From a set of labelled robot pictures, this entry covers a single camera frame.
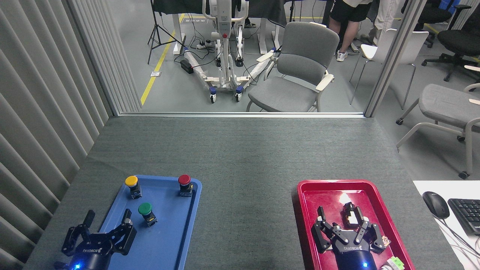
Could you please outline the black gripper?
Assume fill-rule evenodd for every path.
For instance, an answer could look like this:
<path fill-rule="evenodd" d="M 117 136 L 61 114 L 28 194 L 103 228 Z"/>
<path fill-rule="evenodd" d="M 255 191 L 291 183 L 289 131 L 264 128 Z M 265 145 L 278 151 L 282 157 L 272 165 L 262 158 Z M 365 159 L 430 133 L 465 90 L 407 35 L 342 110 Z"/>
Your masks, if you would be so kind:
<path fill-rule="evenodd" d="M 370 246 L 374 253 L 382 253 L 386 249 L 386 245 L 379 226 L 365 220 L 360 207 L 355 207 L 354 210 L 360 228 L 355 239 L 349 240 L 347 244 L 344 244 L 344 235 L 341 233 L 339 225 L 332 226 L 326 222 L 322 206 L 318 207 L 317 213 L 318 217 L 311 232 L 318 253 L 325 253 L 332 247 L 339 270 L 377 270 Z"/>
<path fill-rule="evenodd" d="M 126 256 L 132 246 L 137 230 L 131 221 L 131 210 L 126 209 L 122 222 L 108 234 L 91 234 L 95 212 L 89 210 L 83 223 L 68 229 L 61 252 L 72 256 L 69 264 L 56 261 L 55 270 L 107 270 L 113 253 Z"/>

